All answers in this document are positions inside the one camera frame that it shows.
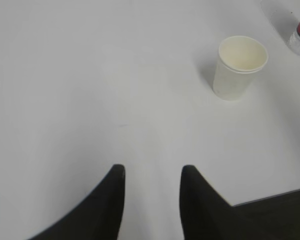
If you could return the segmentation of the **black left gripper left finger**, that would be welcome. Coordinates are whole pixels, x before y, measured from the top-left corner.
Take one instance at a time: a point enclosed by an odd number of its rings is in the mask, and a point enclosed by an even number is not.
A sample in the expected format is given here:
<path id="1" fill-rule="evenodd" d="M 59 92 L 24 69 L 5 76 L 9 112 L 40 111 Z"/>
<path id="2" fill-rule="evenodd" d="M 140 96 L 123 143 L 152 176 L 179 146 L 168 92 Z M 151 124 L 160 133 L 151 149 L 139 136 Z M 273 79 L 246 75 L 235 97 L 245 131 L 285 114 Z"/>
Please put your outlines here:
<path id="1" fill-rule="evenodd" d="M 125 167 L 114 164 L 79 205 L 32 239 L 117 240 L 124 213 L 125 190 Z"/>

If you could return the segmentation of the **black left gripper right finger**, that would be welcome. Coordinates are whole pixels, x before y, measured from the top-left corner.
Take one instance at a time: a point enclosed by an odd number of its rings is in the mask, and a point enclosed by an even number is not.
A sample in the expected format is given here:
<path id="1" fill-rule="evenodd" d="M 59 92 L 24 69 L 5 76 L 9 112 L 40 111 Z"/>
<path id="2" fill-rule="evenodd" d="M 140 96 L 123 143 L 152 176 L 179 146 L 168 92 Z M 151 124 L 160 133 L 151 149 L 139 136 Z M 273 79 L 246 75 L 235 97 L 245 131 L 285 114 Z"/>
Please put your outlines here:
<path id="1" fill-rule="evenodd" d="M 180 220 L 186 240 L 243 238 L 240 218 L 193 165 L 181 172 Z"/>

